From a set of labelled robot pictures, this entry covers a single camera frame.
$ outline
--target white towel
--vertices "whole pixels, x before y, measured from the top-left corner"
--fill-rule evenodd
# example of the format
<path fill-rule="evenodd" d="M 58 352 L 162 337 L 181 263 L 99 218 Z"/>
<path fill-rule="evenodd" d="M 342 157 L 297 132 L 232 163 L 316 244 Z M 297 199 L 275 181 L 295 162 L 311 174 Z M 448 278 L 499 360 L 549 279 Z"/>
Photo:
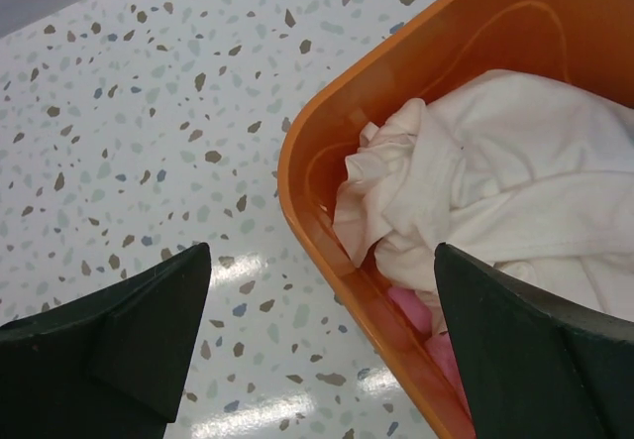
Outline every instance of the white towel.
<path fill-rule="evenodd" d="M 370 123 L 346 158 L 334 230 L 368 249 L 445 329 L 433 251 L 450 243 L 581 305 L 634 321 L 634 110 L 495 70 Z"/>

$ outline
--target pink cloth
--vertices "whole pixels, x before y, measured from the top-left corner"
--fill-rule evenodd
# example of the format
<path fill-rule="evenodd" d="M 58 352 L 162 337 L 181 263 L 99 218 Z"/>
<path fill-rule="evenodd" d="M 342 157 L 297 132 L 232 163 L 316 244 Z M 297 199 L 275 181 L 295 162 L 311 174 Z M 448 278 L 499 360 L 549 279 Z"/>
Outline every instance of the pink cloth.
<path fill-rule="evenodd" d="M 442 333 L 433 337 L 431 336 L 432 312 L 420 298 L 418 298 L 414 290 L 390 287 L 387 291 L 387 295 L 398 305 L 416 330 L 422 333 L 426 338 L 431 337 L 425 342 L 425 351 L 438 366 L 440 371 L 443 372 L 443 375 L 445 375 L 445 378 L 458 395 L 458 399 L 463 405 L 463 408 L 471 416 L 449 334 Z"/>

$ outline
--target orange plastic container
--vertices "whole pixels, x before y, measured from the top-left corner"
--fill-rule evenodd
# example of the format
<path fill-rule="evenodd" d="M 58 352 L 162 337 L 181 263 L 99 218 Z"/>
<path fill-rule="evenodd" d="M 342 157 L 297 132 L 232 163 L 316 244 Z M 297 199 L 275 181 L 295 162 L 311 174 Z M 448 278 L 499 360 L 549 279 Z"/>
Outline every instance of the orange plastic container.
<path fill-rule="evenodd" d="M 438 0 L 306 105 L 279 161 L 290 227 L 443 439 L 475 437 L 472 423 L 387 298 L 373 256 L 353 267 L 332 214 L 344 157 L 367 122 L 381 124 L 406 100 L 431 102 L 493 68 L 552 77 L 634 107 L 634 0 Z"/>

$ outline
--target crumpled fabric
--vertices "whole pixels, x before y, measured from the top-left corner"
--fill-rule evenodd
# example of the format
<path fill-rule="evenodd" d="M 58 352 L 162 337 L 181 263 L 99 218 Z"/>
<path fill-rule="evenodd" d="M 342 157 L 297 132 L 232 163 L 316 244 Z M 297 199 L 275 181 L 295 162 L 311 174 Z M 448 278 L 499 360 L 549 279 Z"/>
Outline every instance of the crumpled fabric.
<path fill-rule="evenodd" d="M 447 330 L 434 249 L 634 321 L 634 111 L 544 77 L 494 70 L 369 123 L 333 229 L 356 266 L 415 289 Z"/>

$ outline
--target speckled tabletop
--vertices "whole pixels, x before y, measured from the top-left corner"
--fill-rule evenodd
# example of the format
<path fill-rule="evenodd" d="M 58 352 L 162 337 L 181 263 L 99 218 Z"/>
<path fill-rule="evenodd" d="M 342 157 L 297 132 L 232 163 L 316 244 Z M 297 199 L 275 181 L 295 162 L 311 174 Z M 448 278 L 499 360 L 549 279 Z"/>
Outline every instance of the speckled tabletop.
<path fill-rule="evenodd" d="M 169 439 L 435 437 L 287 228 L 284 133 L 433 0 L 85 0 L 0 41 L 0 321 L 197 241 Z"/>

